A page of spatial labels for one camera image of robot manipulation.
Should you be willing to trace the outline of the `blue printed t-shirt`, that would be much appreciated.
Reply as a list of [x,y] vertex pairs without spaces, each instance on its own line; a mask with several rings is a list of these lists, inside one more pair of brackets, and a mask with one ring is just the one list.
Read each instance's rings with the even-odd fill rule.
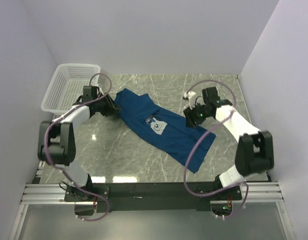
[[148,94],[140,96],[123,89],[114,102],[120,107],[120,118],[134,133],[183,166],[198,139],[207,131],[201,126],[186,127],[183,116],[156,105]]

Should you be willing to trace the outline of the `white perforated plastic basket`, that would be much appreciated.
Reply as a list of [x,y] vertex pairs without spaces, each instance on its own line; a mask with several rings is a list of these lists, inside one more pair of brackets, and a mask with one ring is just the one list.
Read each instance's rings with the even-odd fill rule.
[[101,67],[95,64],[60,64],[49,83],[41,109],[57,116],[64,114],[83,95],[84,86],[98,84],[98,76],[93,78],[93,75],[100,71]]

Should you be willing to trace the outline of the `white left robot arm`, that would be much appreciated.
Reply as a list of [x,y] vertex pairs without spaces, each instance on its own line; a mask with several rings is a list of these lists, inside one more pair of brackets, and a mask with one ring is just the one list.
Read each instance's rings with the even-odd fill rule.
[[74,130],[96,113],[104,117],[115,115],[119,106],[98,86],[84,86],[71,109],[53,121],[43,121],[39,126],[37,156],[59,170],[68,180],[66,191],[82,201],[103,199],[93,187],[91,177],[75,160]]

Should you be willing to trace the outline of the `aluminium frame rail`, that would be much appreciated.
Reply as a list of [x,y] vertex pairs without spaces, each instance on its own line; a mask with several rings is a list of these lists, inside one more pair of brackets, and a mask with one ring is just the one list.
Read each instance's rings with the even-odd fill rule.
[[[249,182],[222,192],[206,196],[210,190],[208,182],[191,182],[188,186],[199,194],[193,196],[187,192],[183,183],[97,183],[94,191],[109,200],[154,200],[172,198],[191,198],[211,201],[213,203],[247,200],[252,203],[283,202],[279,184],[276,182]],[[94,198],[73,190],[66,190],[63,184],[27,184],[21,197],[21,204],[91,204]]]

